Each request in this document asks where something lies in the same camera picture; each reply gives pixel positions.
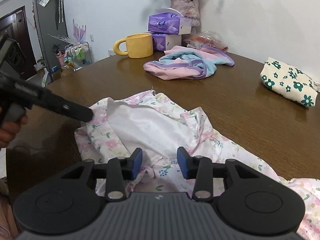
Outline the person's left hand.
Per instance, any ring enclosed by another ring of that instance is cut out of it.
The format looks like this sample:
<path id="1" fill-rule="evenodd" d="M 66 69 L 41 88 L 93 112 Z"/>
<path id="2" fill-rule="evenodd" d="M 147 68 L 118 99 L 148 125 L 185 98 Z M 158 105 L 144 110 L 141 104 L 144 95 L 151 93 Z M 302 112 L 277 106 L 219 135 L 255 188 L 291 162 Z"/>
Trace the person's left hand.
<path id="1" fill-rule="evenodd" d="M 28 117 L 22 116 L 17 122 L 4 121 L 0 129 L 0 147 L 6 148 L 21 130 L 22 125 L 26 125 Z"/>

